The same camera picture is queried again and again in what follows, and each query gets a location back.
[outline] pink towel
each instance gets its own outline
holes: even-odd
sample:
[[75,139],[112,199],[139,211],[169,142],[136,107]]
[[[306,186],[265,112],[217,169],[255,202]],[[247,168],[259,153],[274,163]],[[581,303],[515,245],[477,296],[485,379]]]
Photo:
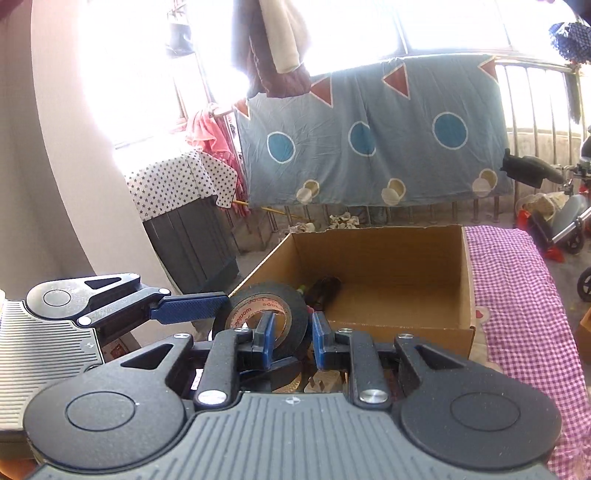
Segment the pink towel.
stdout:
[[207,110],[197,112],[187,122],[187,143],[211,154],[231,153],[228,142]]
[[[246,181],[242,176],[242,169],[232,150],[228,146],[228,140],[231,140],[230,133],[225,124],[222,127],[211,117],[208,110],[201,110],[192,116],[187,122],[185,139],[189,145],[196,147],[197,150],[211,155],[217,160],[223,161],[229,167],[232,167],[238,174],[236,184],[236,199],[243,202],[248,201],[246,192]],[[250,213],[247,207],[242,205],[233,205],[235,211],[240,215],[246,216]]]

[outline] blue patterned sheet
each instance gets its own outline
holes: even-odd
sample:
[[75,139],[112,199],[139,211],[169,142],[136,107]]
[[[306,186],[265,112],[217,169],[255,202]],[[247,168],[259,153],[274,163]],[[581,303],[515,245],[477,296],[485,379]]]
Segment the blue patterned sheet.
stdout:
[[412,206],[505,195],[494,58],[391,59],[237,106],[253,206]]

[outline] blue circle pattern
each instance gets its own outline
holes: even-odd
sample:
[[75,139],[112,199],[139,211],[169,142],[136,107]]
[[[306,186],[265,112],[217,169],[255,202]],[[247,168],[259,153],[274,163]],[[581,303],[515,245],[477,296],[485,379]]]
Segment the blue circle pattern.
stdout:
[[369,127],[363,123],[357,123],[349,133],[349,141],[351,147],[359,155],[367,155],[368,157],[375,153],[374,136]]
[[464,122],[452,113],[444,113],[435,120],[433,133],[447,148],[460,148],[466,141],[468,132]]
[[296,150],[293,140],[282,132],[274,132],[267,138],[269,154],[279,163],[289,162]]

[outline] pink checkered cloth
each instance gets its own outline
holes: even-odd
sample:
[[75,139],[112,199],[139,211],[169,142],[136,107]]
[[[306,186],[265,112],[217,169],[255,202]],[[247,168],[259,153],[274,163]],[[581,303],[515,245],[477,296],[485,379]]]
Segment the pink checkered cloth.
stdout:
[[554,280],[521,230],[466,228],[488,360],[545,392],[562,415],[548,468],[563,480],[591,477],[591,407],[579,355]]

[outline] white star-patterned cloth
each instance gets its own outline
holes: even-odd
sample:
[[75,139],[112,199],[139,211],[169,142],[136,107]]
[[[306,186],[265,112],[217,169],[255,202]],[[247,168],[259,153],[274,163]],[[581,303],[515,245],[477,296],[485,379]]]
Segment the white star-patterned cloth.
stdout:
[[146,221],[211,195],[217,195],[218,207],[230,208],[238,173],[211,155],[193,150],[132,171],[126,180],[139,215]]

